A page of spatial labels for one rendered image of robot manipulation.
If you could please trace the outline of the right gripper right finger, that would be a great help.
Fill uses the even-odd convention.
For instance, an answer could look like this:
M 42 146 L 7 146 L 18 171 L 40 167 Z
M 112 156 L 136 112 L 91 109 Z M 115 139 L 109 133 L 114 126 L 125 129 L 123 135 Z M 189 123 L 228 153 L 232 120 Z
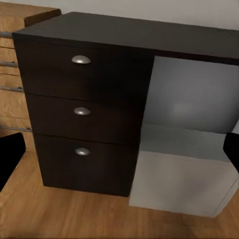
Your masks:
M 223 150 L 239 172 L 239 134 L 227 132 Z

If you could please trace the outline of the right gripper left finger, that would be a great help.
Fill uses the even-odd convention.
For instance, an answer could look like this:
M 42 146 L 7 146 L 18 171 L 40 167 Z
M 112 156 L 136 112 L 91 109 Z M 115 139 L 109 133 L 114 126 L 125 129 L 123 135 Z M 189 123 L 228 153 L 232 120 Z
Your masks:
M 26 152 L 26 147 L 21 132 L 0 138 L 0 192 L 24 152 Z

